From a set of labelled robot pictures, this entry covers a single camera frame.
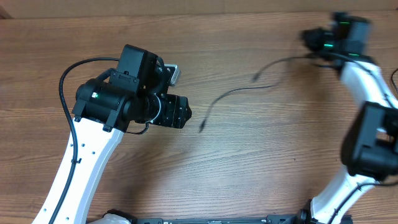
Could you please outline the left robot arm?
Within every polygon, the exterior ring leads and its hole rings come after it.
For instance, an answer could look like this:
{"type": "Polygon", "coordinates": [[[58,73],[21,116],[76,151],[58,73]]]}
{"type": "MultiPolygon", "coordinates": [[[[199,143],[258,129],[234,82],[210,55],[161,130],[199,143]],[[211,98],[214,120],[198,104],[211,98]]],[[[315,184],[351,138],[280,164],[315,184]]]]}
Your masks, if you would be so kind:
{"type": "Polygon", "coordinates": [[[80,85],[72,109],[63,107],[70,137],[35,223],[85,223],[104,169],[132,122],[181,129],[192,112],[171,95],[181,74],[175,64],[125,45],[117,66],[80,85]]]}

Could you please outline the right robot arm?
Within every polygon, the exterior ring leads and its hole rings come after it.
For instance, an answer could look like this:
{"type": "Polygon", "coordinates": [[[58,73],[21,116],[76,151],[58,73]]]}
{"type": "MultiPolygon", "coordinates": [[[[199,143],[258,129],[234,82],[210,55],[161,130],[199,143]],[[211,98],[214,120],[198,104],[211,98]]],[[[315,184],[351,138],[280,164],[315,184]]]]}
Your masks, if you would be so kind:
{"type": "Polygon", "coordinates": [[[351,223],[346,212],[373,187],[397,175],[397,99],[377,63],[365,54],[371,22],[334,12],[329,30],[301,34],[310,56],[330,63],[351,92],[359,113],[342,145],[342,165],[329,184],[286,223],[351,223]]]}

